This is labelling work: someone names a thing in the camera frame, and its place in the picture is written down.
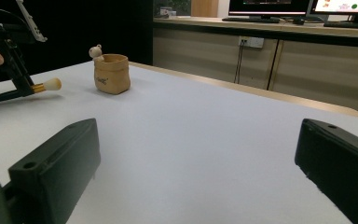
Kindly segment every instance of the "tan pot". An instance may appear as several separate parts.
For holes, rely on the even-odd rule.
[[[94,61],[94,81],[98,90],[120,94],[130,88],[129,59],[119,54],[104,54]]]

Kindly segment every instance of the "makeup brush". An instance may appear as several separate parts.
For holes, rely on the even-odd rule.
[[[33,85],[32,89],[34,90],[34,93],[39,93],[41,91],[57,91],[61,86],[61,81],[55,77],[44,83]]]

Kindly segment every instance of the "computer monitor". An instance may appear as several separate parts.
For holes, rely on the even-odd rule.
[[[352,23],[358,23],[358,0],[314,0],[310,13],[328,15],[352,15]]]
[[[229,16],[295,17],[306,16],[307,0],[230,0]]]

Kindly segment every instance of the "white table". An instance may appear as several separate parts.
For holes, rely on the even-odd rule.
[[[350,223],[294,163],[303,118],[358,118],[131,66],[97,91],[93,64],[33,76],[60,91],[0,104],[0,182],[66,125],[96,118],[102,163],[68,223]],[[0,92],[13,89],[0,83]]]

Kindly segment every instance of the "brush handle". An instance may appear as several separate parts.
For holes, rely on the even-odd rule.
[[[21,97],[18,91],[7,91],[0,94],[0,102]]]

